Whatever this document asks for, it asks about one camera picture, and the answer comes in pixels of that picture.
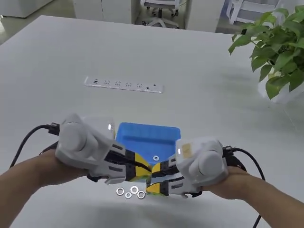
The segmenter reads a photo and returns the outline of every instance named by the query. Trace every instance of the office chair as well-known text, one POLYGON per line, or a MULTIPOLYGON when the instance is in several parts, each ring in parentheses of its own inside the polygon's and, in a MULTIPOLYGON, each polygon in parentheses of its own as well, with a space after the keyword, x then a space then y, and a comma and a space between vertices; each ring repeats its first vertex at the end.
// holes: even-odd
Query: office chair
POLYGON ((178 23, 165 19, 162 17, 162 10, 168 9, 171 12, 171 17, 175 17, 179 15, 179 7, 182 0, 141 0, 142 5, 150 8, 154 8, 152 11, 153 18, 147 18, 142 21, 143 25, 146 26, 154 26, 156 24, 160 24, 162 27, 167 28, 166 24, 172 25, 175 28, 179 29, 178 23))
POLYGON ((281 6, 281 0, 230 0, 227 17, 230 24, 239 21, 253 23, 263 13, 274 11, 281 6))

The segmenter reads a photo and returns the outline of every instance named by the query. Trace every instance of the metal washer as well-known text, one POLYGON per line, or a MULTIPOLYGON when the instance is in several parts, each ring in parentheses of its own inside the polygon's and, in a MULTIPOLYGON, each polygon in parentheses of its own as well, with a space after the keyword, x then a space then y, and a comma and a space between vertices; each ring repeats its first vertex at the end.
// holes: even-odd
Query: metal washer
POLYGON ((119 196, 124 195, 124 188, 120 187, 120 188, 116 189, 116 194, 119 196))
POLYGON ((140 200, 142 200, 145 197, 146 197, 146 193, 144 191, 139 191, 137 193, 137 198, 139 198, 140 200))
POLYGON ((157 156, 157 155, 153 156, 153 160, 154 160, 154 161, 157 162, 159 159, 160 159, 159 156, 157 156))
POLYGON ((133 194, 133 195, 136 195, 138 193, 139 189, 137 186, 132 186, 130 188, 130 192, 133 194))
POLYGON ((130 199, 130 198, 132 197, 132 193, 127 192, 127 193, 125 193, 124 196, 125 196, 127 199, 130 199))

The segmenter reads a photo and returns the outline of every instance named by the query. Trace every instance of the blue tray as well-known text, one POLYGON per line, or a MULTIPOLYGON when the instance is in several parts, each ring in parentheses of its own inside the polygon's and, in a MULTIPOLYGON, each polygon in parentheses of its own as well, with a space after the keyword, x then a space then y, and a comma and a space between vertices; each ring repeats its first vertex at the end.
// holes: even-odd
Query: blue tray
POLYGON ((136 123, 121 123, 116 141, 126 149, 140 154, 150 165, 167 160, 175 153, 175 141, 181 131, 176 127, 163 127, 136 123))

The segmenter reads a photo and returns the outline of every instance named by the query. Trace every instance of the tabletop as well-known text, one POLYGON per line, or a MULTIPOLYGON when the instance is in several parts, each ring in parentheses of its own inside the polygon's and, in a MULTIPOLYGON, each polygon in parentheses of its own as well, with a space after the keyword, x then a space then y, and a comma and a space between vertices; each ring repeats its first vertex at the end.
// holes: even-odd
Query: tabletop
MULTIPOLYGON (((39 17, 0 46, 0 171, 32 128, 75 112, 112 116, 116 129, 131 122, 179 127, 183 138, 215 136, 251 152, 270 183, 304 201, 303 136, 283 106, 259 95, 252 47, 229 56, 230 44, 226 34, 39 17), (87 87, 86 76, 158 83, 165 92, 87 87)), ((19 161, 56 140, 41 130, 19 161)), ((236 155, 258 176, 249 158, 236 155)), ((257 217, 244 202, 208 192, 194 199, 116 195, 131 185, 82 178, 40 189, 12 227, 247 228, 257 217)))

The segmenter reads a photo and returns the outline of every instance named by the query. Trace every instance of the power strip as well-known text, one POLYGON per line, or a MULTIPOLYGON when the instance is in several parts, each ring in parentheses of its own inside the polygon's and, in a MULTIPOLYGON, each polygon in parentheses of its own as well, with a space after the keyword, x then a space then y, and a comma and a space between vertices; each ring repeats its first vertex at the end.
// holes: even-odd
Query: power strip
POLYGON ((133 90, 133 91, 159 93, 159 94, 162 94, 164 91, 164 86, 159 84, 97 79, 89 76, 86 77, 85 86, 109 88, 109 89, 124 89, 124 90, 133 90))

